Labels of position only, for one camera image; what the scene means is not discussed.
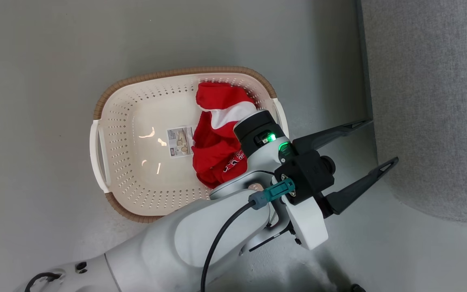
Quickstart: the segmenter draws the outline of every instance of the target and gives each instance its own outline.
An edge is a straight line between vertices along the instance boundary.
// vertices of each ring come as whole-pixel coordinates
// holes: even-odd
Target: gray couch
[[[363,0],[378,160],[403,203],[467,223],[467,0]]]

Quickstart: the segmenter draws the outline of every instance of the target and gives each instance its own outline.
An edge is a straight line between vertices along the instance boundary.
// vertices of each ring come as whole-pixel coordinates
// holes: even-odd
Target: sticker
[[[193,155],[192,146],[196,126],[183,126],[167,130],[170,157],[187,157]]]

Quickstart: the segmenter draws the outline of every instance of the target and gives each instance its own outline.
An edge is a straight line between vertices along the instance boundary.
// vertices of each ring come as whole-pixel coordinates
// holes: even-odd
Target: cable
[[[267,172],[267,171],[265,171],[265,170],[257,170],[257,171],[258,171],[258,172],[264,172],[265,174],[271,174],[272,176],[275,175],[274,172]]]
[[[212,246],[210,247],[210,250],[208,251],[208,255],[206,256],[206,260],[204,261],[203,273],[201,274],[201,292],[204,292],[205,285],[206,285],[206,273],[208,272],[208,267],[210,266],[212,255],[214,254],[217,244],[219,244],[219,240],[221,240],[221,237],[225,233],[226,229],[228,229],[230,224],[232,224],[232,222],[237,217],[243,214],[244,211],[250,209],[254,205],[255,205],[255,201],[249,201],[246,205],[241,207],[241,209],[233,213],[233,215],[230,218],[228,218],[228,220],[226,220],[226,223],[223,225],[223,227],[221,227],[221,229],[219,230],[219,233],[217,233],[217,236],[215,236],[214,242],[212,242]]]
[[[58,279],[61,277],[62,274],[54,274],[54,273],[39,273],[33,277],[30,282],[28,282],[28,285],[26,285],[26,288],[24,288],[24,292],[30,292],[30,289],[34,285],[35,281],[38,279],[41,279],[42,277],[48,277],[48,281],[53,281],[55,279]]]

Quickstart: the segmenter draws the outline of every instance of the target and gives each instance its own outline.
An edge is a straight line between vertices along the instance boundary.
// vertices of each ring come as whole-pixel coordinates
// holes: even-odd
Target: white plastic basket
[[[107,200],[126,218],[152,222],[194,200],[209,200],[210,189],[198,181],[192,157],[171,158],[166,145],[167,129],[198,123],[200,82],[243,87],[256,107],[270,111],[289,136],[273,87],[248,68],[170,70],[111,85],[93,115],[91,164]]]

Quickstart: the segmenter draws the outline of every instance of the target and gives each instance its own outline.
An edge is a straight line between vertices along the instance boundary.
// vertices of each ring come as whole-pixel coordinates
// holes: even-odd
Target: teal connector
[[[291,180],[291,178],[286,178],[283,181],[272,185],[262,192],[256,192],[251,194],[248,197],[248,201],[255,201],[255,205],[252,207],[255,210],[258,210],[269,202],[276,200],[287,193],[290,193],[295,190],[295,183]]]

